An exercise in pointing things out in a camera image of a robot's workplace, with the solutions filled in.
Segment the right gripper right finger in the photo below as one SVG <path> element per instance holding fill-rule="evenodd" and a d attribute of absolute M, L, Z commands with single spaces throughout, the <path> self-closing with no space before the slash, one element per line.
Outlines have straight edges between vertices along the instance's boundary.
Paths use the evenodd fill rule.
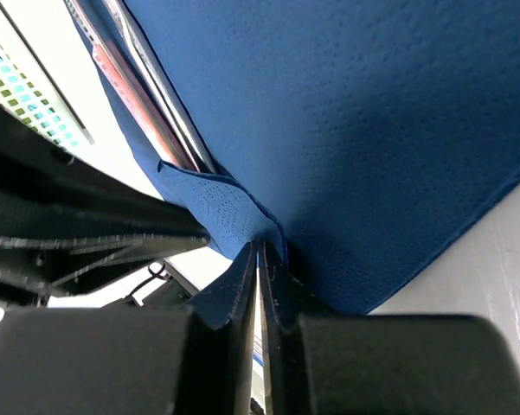
<path fill-rule="evenodd" d="M 469 315 L 344 316 L 258 249 L 269 414 L 520 414 L 501 333 Z"/>

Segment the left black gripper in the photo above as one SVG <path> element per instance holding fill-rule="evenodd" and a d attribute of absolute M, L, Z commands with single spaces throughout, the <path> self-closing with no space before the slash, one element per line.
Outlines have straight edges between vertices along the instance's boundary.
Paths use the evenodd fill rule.
<path fill-rule="evenodd" d="M 0 284 L 85 295 L 169 248 L 208 242 L 188 210 L 100 172 L 0 108 Z"/>

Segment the blue paper napkin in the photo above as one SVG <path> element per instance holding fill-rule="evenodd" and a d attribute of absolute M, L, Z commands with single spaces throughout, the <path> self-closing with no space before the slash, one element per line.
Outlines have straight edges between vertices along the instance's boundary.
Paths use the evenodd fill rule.
<path fill-rule="evenodd" d="M 520 182 L 520 1 L 129 1 L 214 174 L 157 192 L 235 257 L 269 241 L 332 308 L 393 296 Z"/>

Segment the silver table knife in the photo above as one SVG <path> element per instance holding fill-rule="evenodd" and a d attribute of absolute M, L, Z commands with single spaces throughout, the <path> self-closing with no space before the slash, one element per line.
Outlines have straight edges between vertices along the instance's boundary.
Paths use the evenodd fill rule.
<path fill-rule="evenodd" d="M 144 78 L 151 95 L 190 161 L 197 170 L 214 174 L 216 172 L 215 163 L 209 151 L 125 3 L 113 0 L 104 1 L 104 5 L 123 39 L 125 47 L 137 64 L 138 71 Z"/>

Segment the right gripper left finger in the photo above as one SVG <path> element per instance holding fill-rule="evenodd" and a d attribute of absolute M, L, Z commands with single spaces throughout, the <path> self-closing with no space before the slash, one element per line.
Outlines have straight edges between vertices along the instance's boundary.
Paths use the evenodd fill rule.
<path fill-rule="evenodd" d="M 19 308 L 0 322 L 0 414 L 246 414 L 257 246 L 167 310 Z"/>

